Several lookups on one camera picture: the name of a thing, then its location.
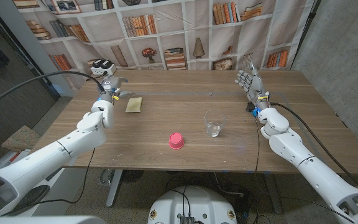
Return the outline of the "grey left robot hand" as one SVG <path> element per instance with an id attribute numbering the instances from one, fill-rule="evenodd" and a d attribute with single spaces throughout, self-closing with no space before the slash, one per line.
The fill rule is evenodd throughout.
<path id="1" fill-rule="evenodd" d="M 112 103 L 114 100 L 135 95 L 133 91 L 127 91 L 121 88 L 121 85 L 127 82 L 128 79 L 124 77 L 115 77 L 113 75 L 108 75 L 101 82 L 103 91 L 99 94 L 99 99 Z"/>

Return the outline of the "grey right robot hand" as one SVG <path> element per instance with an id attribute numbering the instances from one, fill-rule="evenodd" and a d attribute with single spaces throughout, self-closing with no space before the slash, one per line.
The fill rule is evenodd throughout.
<path id="1" fill-rule="evenodd" d="M 269 107 L 267 103 L 268 96 L 266 95 L 262 79 L 256 68 L 254 68 L 251 73 L 240 70 L 237 73 L 235 83 L 245 91 L 247 99 L 256 108 L 264 110 Z"/>

